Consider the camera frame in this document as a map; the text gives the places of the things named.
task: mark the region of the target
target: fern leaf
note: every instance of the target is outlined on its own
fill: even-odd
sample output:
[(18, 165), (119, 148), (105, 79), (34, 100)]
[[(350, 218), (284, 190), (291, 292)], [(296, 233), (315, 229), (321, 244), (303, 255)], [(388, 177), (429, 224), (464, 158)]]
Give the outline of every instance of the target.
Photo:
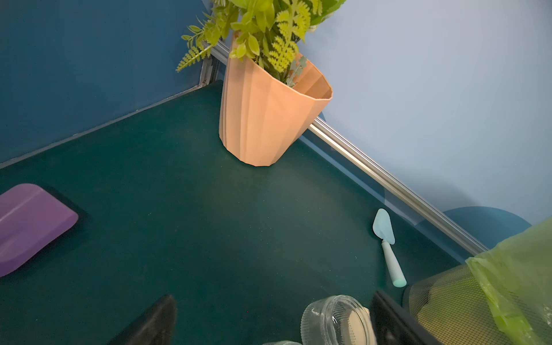
[(313, 26), (314, 29), (316, 29), (316, 27), (324, 20), (331, 17), (333, 13), (337, 11), (341, 7), (341, 5), (345, 3), (345, 0), (337, 0), (337, 1), (330, 1), (330, 2), (326, 0), (322, 0), (322, 1), (327, 2), (326, 3), (327, 7), (324, 8), (324, 10), (322, 11), (322, 14), (312, 16), (311, 26)]
[(292, 34), (304, 39), (310, 26), (309, 6), (302, 0), (291, 0), (288, 9), (280, 11), (276, 16), (280, 35), (274, 38), (272, 48), (268, 52), (268, 62), (280, 73), (286, 72), (291, 62), (299, 52)]
[(226, 6), (226, 0), (213, 0), (213, 3), (215, 6), (221, 6), (221, 7)]
[(309, 0), (312, 3), (312, 14), (314, 16), (322, 15), (322, 0)]
[(184, 55), (180, 63), (178, 64), (176, 71), (180, 72), (184, 68), (193, 65), (196, 62), (201, 61), (201, 59), (204, 59), (211, 55), (211, 48), (213, 46), (209, 45), (205, 48), (198, 48), (197, 46), (192, 46), (188, 53)]
[(291, 6), (294, 11), (293, 16), (293, 33), (301, 40), (305, 41), (305, 34), (310, 27), (310, 11), (306, 3), (299, 0)]

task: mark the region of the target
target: light blue trowel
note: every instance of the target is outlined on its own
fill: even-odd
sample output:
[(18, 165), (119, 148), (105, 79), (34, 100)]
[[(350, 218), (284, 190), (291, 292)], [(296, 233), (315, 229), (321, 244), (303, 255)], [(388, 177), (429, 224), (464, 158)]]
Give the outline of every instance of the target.
[(374, 225), (372, 226), (376, 236), (381, 238), (381, 246), (383, 247), (383, 253), (385, 255), (385, 262), (387, 263), (387, 269), (391, 275), (393, 285), (402, 288), (406, 285), (405, 275), (402, 273), (401, 266), (391, 249), (391, 245), (395, 244), (395, 235), (393, 235), (393, 228), (391, 227), (391, 219), (389, 213), (384, 209), (379, 209), (374, 219)]

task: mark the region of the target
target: orange vase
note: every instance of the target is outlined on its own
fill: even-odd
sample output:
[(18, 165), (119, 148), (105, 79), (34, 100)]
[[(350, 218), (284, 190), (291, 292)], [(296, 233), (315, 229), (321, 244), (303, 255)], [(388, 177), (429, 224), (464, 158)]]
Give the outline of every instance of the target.
[(257, 167), (272, 165), (332, 96), (330, 84), (310, 61), (290, 88), (251, 59), (229, 59), (220, 108), (220, 139), (240, 161)]

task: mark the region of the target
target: trowel handle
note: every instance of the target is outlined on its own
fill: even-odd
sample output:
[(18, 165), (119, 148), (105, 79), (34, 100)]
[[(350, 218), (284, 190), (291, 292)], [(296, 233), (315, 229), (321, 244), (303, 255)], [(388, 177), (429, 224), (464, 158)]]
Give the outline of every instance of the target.
[(383, 254), (385, 255), (385, 262), (387, 263), (387, 269), (389, 270), (389, 275), (393, 281), (393, 285), (397, 288), (402, 288), (406, 285), (405, 275), (402, 273), (401, 266), (391, 249), (391, 245), (388, 242), (383, 241), (381, 243), (383, 248)]

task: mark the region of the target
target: dark blue wall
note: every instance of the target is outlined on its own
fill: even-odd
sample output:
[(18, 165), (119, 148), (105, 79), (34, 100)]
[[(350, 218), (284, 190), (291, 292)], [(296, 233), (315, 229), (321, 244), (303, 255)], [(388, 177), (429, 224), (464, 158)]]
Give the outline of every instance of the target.
[(197, 85), (201, 0), (1, 0), (0, 162)]

